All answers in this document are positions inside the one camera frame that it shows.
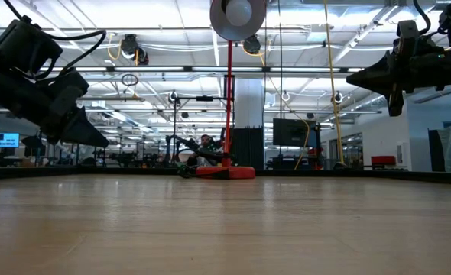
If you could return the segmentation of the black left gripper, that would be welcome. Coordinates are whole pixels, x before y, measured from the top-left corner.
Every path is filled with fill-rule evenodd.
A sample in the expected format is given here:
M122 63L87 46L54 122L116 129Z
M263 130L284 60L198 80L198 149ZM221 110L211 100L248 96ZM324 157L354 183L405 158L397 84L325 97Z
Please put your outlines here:
M37 89L30 103L30 122L48 142L108 147L109 141L88 121L85 109L76 107L75 89Z

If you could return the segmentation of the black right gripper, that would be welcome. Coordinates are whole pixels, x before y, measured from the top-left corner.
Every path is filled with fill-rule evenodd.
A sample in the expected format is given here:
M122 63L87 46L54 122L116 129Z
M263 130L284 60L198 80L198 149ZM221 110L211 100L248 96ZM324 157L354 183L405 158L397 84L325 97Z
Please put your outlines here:
M388 113L401 115L404 106L403 91L412 93L418 87L430 85L430 71L436 69L442 51L402 57L396 53L382 57L377 63L346 77L348 84L388 94Z

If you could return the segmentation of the blue screen monitor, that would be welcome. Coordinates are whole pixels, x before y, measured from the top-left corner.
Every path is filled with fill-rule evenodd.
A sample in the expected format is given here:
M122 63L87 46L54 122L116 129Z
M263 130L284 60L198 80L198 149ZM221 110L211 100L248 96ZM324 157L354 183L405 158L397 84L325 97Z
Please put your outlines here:
M17 148L19 143L19 133L0 133L0 148Z

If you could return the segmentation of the red box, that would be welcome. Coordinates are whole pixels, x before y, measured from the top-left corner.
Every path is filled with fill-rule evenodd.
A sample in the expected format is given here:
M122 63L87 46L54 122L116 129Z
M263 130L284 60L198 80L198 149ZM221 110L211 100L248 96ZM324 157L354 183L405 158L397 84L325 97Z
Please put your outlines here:
M372 166L396 166L397 160L394 156L372 156L371 157Z

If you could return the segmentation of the person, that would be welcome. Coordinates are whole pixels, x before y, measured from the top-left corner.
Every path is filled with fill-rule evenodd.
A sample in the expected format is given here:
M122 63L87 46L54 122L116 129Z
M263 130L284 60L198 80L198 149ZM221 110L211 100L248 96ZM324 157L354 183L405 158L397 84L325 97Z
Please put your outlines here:
M222 153L222 144L220 141L214 141L213 138L207 134L204 134L200 138L201 144L199 147L199 151L208 153L208 154L217 154ZM188 166L204 166L204 167L212 167L217 165L217 161L213 159L207 159L205 157L201 157L197 154L192 154L188 157L187 160Z

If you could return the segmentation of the black column panel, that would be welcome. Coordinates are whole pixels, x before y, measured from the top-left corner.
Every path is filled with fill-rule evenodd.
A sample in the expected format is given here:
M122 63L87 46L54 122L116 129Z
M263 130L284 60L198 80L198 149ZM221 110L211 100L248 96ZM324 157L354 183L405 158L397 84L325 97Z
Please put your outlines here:
M264 129L233 128L232 162L238 166L264 169Z

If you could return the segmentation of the red desk lamp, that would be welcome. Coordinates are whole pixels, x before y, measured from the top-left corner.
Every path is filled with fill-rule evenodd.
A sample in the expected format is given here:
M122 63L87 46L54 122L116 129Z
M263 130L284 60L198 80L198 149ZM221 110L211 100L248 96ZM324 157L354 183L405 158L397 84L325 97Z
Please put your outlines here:
M232 60L233 44L246 40L262 26L267 13L264 0L213 0L210 21L213 30L228 42L226 78L226 126L221 164L214 167L199 166L195 176L205 179L246 180L255 178L253 167L232 165L230 156L232 117Z

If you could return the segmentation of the black metal table frame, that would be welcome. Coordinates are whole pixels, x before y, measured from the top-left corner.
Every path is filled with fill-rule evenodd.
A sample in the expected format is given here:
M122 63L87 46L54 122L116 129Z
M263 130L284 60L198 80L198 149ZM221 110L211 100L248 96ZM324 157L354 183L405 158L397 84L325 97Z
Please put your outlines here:
M67 176L80 174L176 176L173 168L104 168L104 167L0 167L0 180L25 177ZM410 172L402 170L258 170L257 176L269 177L359 177L427 183L451 184L451 173Z

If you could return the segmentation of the black wall television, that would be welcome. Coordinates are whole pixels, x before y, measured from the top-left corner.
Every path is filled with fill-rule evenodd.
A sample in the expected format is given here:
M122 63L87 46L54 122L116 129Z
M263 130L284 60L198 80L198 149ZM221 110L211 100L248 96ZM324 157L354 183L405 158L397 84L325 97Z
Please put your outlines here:
M275 118L273 120L273 145L307 147L318 145L318 129L315 121Z

